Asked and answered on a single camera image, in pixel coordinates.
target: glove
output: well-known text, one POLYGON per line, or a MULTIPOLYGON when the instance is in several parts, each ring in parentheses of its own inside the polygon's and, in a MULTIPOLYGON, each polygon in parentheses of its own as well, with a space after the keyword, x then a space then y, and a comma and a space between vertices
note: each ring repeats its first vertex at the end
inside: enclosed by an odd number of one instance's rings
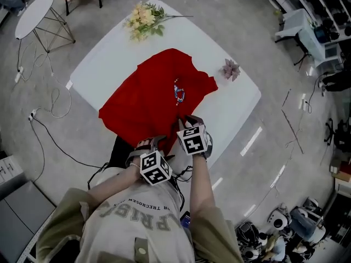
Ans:
MULTIPOLYGON (((206 140, 206 143, 207 143, 207 151, 204 151, 204 152, 201 152, 201 153, 197 153, 197 154, 194 154, 194 155, 201 155, 205 159, 209 158, 211 156, 211 154, 212 154, 213 139, 212 139, 211 135, 206 131, 206 126, 203 123, 203 120, 201 118, 199 118, 199 117, 194 116, 194 115, 189 115, 189 116, 185 115, 185 119, 191 124, 192 128, 200 126, 200 125, 203 125, 205 127, 205 132, 206 132, 205 140, 206 140)), ((181 119, 178 120, 178 123, 179 123, 179 130, 189 129, 183 124, 181 119)))
MULTIPOLYGON (((130 163, 132 162, 132 160, 134 160, 134 158, 140 157, 142 154, 150 154, 158 150, 158 143, 160 142, 160 140, 163 140, 165 138, 166 138, 165 135, 159 135, 159 136, 155 136, 154 138, 147 138, 143 140, 145 142, 143 144, 139 142, 138 145, 140 144, 142 145, 137 146, 137 148, 135 148, 135 150, 129 154, 129 157, 126 160, 126 167, 129 167, 130 163)), ((168 161, 173 157, 174 155, 169 155, 165 157, 165 160, 168 161)))

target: sleeve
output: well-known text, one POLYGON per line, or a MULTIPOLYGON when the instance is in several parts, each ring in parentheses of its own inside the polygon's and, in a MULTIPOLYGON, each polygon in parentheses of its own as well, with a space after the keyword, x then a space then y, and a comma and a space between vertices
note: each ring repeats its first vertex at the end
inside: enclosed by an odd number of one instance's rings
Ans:
POLYGON ((225 221, 219 208, 200 211, 190 220, 190 232, 196 255, 215 263, 244 263, 235 230, 225 221))
POLYGON ((56 208, 50 222, 37 241, 38 262, 50 262, 68 246, 78 246, 87 218, 94 212, 98 202, 86 191, 71 188, 56 208))

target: khaki jacket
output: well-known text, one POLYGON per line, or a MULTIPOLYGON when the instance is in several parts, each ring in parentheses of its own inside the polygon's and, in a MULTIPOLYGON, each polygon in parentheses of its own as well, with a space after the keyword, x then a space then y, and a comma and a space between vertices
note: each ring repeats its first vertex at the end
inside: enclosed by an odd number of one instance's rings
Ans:
MULTIPOLYGON (((80 252, 84 223, 98 205, 87 192, 69 189, 39 236, 38 262, 74 262, 80 252)), ((219 208, 205 209, 192 217, 190 233, 197 262, 243 263, 234 227, 230 221, 224 220, 219 208)), ((149 263, 147 240, 136 238, 134 250, 134 262, 149 263)), ((127 262, 132 261, 105 252, 101 252, 98 259, 98 263, 127 262)))

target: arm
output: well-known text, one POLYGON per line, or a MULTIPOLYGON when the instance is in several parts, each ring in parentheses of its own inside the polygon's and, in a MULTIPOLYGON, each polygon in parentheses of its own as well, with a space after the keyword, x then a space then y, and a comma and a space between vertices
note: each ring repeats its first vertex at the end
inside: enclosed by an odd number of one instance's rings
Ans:
POLYGON ((215 203, 206 160, 201 155, 194 155, 190 215, 196 215, 200 210, 212 207, 215 207, 215 203))
MULTIPOLYGON (((135 158, 133 162, 139 165, 140 158, 135 158)), ((58 260, 67 253, 77 256, 89 216, 104 200, 128 188, 139 177, 139 169, 132 165, 88 192, 69 189, 39 236, 36 249, 38 262, 50 262, 53 257, 58 260)))
MULTIPOLYGON (((140 158, 133 160, 134 164, 140 165, 140 158)), ((99 185, 96 185, 88 193, 100 204, 109 197, 127 189, 140 178, 140 170, 131 165, 120 174, 115 175, 99 185)))
POLYGON ((273 256, 276 256, 274 252, 267 252, 266 255, 261 259, 261 261, 267 261, 270 260, 273 256))
POLYGON ((193 156, 190 215, 190 232, 198 256, 212 262, 243 263, 235 229, 214 203, 207 163, 201 155, 193 156))

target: metal table leg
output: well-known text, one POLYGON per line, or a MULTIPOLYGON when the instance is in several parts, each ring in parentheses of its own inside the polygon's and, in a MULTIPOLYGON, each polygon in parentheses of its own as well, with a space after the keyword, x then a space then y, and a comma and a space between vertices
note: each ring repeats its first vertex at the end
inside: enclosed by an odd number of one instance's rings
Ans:
POLYGON ((58 12, 56 12, 55 9, 53 9, 52 7, 50 8, 50 11, 51 11, 51 13, 53 14, 54 18, 49 18, 49 17, 46 17, 46 16, 45 16, 44 18, 59 22, 59 23, 60 23, 59 29, 58 29, 56 32, 52 32, 52 31, 49 31, 49 30, 46 30, 46 29, 43 29, 43 28, 40 28, 40 27, 37 26, 37 27, 33 30, 34 35, 37 37, 37 39, 39 40, 40 44, 43 46, 45 52, 47 52, 47 53, 49 53, 49 52, 52 51, 52 50, 61 48, 61 47, 63 47, 63 46, 76 43, 76 40, 74 39, 74 36, 73 36, 73 34, 72 34, 72 32, 71 32, 71 30, 70 30, 70 28, 69 28, 67 22, 66 22, 66 21, 58 14, 58 12), (48 32, 48 33, 54 35, 54 38, 52 39, 52 41, 50 42, 50 45, 49 45, 47 48, 44 46, 43 42, 41 41, 41 39, 40 39, 40 37, 39 37, 38 32, 36 31, 36 29, 42 30, 42 31, 44 31, 44 32, 48 32), (64 37, 64 36, 62 36, 62 35, 59 34, 60 31, 61 31, 62 29, 64 29, 64 30, 67 32, 67 34, 69 35, 69 38, 64 37), (61 45, 61 46, 58 46, 58 47, 55 47, 55 48, 52 49, 52 45, 54 44, 54 42, 55 42, 55 40, 56 40, 57 37, 60 37, 60 38, 62 38, 62 39, 66 39, 66 40, 68 40, 68 41, 70 41, 70 42, 67 43, 67 44, 64 44, 64 45, 61 45))

